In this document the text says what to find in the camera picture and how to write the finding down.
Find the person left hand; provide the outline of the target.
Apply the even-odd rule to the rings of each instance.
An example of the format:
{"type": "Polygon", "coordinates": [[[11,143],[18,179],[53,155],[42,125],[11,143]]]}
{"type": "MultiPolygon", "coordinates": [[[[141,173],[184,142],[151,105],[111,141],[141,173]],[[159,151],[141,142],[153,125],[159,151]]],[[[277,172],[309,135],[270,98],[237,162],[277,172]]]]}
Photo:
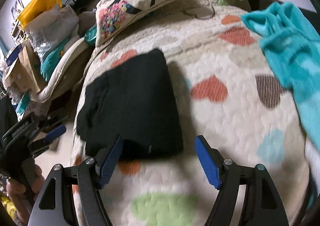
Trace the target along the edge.
{"type": "MultiPolygon", "coordinates": [[[[35,165],[35,175],[36,175],[35,180],[31,186],[32,191],[35,193],[34,199],[37,198],[44,183],[42,170],[37,164],[35,165]]],[[[23,195],[25,191],[26,191],[26,188],[23,184],[19,183],[18,181],[12,178],[8,180],[7,193],[10,197],[10,200],[12,201],[13,205],[17,210],[18,218],[21,220],[21,222],[24,225],[27,225],[29,222],[30,215],[25,205],[21,201],[21,195],[23,195]]]]}

